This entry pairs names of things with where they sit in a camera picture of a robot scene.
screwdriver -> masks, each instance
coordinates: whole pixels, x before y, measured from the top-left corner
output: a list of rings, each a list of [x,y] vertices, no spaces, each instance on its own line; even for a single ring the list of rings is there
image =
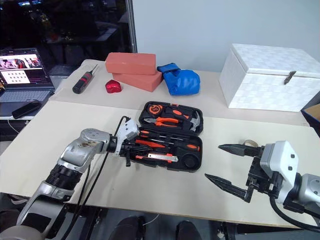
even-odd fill
[[[146,131],[146,130],[140,131],[139,136],[142,137],[142,138],[154,138],[154,139],[159,139],[159,138],[164,138],[164,139],[166,139],[166,138],[170,138],[170,139],[173,139],[173,140],[183,141],[182,138],[171,137],[171,136],[161,136],[159,133],[150,132],[150,131]]]
[[[148,145],[149,147],[152,148],[165,148],[166,146],[158,144],[156,142],[160,142],[160,143],[168,143],[168,144],[172,144],[174,148],[182,148],[185,150],[189,150],[189,151],[194,151],[194,152],[199,152],[200,151],[200,147],[193,145],[193,144],[185,144],[182,142],[168,142],[168,141],[162,141],[162,140],[157,140],[157,139],[152,139],[150,138],[151,141],[144,141],[144,140],[135,140],[136,144],[144,144],[144,145]]]
[[[92,73],[96,69],[97,66],[98,66],[98,64],[95,65],[95,67],[91,71],[86,71],[85,74],[83,74],[83,76],[73,86],[72,91],[75,94],[81,94],[85,90],[86,86],[90,83],[90,81],[93,77]]]

cable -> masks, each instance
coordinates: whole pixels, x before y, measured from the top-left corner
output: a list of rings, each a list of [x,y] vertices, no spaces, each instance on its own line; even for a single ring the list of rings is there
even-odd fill
[[[9,126],[19,134],[20,132],[17,131],[13,126],[11,126],[11,124],[10,124],[10,122],[9,122],[9,119],[8,119],[7,121],[8,121]]]
[[[81,193],[80,193],[80,196],[79,196],[79,199],[78,199],[78,202],[75,206],[75,209],[74,209],[74,213],[73,213],[73,216],[72,216],[72,220],[75,219],[76,217],[76,214],[79,210],[79,207],[80,207],[80,203],[81,203],[81,200],[82,200],[82,196],[85,192],[85,189],[86,189],[86,185],[87,185],[87,181],[88,181],[88,178],[89,178],[89,174],[90,174],[90,164],[88,166],[88,170],[86,171],[86,176],[85,176],[85,180],[84,180],[84,183],[82,185],[82,189],[81,189]]]
[[[291,217],[285,215],[277,206],[276,201],[274,198],[270,197],[270,204],[272,209],[278,214],[283,220],[287,221],[288,223],[297,226],[298,228],[309,230],[312,232],[320,233],[320,227],[309,225],[302,223],[300,221],[294,220]]]
[[[120,126],[121,126],[121,123],[122,123],[122,121],[123,121],[124,118],[126,119],[126,122],[130,120],[129,117],[127,117],[127,116],[122,116],[122,118],[121,118],[121,120],[120,120],[120,122],[119,122],[119,124],[118,124],[118,126],[117,126],[117,128],[116,128],[116,130],[115,130],[115,133],[114,133],[115,136],[117,135],[118,130],[119,130],[119,128],[120,128]],[[90,197],[90,195],[91,195],[91,193],[92,193],[92,191],[93,191],[93,189],[94,189],[94,187],[95,187],[95,185],[96,185],[96,183],[97,183],[97,181],[98,181],[98,178],[99,178],[99,176],[100,176],[100,174],[101,174],[101,172],[102,172],[102,169],[104,168],[104,165],[105,165],[105,163],[106,163],[106,160],[107,160],[108,155],[109,155],[109,152],[107,152],[107,153],[105,154],[104,159],[103,159],[102,164],[101,164],[101,167],[100,167],[100,169],[99,169],[99,172],[98,172],[98,174],[96,175],[96,177],[95,177],[95,179],[94,179],[94,182],[93,182],[93,184],[92,184],[92,186],[91,186],[91,188],[90,188],[87,196],[85,197],[85,199],[84,199],[82,205],[80,206],[80,209],[79,209],[78,212],[76,213],[75,217],[72,218],[71,223],[70,223],[68,229],[65,231],[64,235],[62,236],[61,240],[66,240],[66,239],[67,239],[67,237],[68,237],[68,235],[70,234],[72,228],[73,228],[74,225],[76,224],[76,221],[77,221],[78,217],[80,216],[81,210],[82,210],[83,207],[86,205],[86,203],[87,203],[87,201],[88,201],[88,199],[89,199],[89,197]]]
[[[142,226],[145,226],[145,225],[148,225],[150,223],[152,223],[154,220],[156,220],[158,217],[159,217],[160,214],[158,214],[154,219],[152,219],[151,221],[148,221],[147,223],[145,224],[142,224]]]
[[[314,218],[316,218],[316,219],[320,219],[320,214],[318,214],[318,213],[315,213],[315,212],[310,211],[310,210],[308,210],[308,209],[305,209],[304,212],[305,212],[306,214],[311,215],[312,217],[314,217]]]

white wall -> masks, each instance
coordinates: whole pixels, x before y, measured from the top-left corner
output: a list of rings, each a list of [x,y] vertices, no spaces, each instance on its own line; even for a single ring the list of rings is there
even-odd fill
[[[232,43],[300,48],[320,61],[319,0],[133,0],[139,53],[221,72]]]

laptop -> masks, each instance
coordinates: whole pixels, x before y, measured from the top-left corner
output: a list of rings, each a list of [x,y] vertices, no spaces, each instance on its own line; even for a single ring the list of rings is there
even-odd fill
[[[0,82],[1,117],[35,100],[44,105],[55,91],[36,48],[0,50]]]

screen image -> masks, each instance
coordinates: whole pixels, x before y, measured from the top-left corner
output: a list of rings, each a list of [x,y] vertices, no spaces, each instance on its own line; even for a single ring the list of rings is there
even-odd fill
[[[0,56],[0,70],[41,68],[36,54]]]
[[[5,87],[51,84],[36,54],[0,56],[0,81]]]

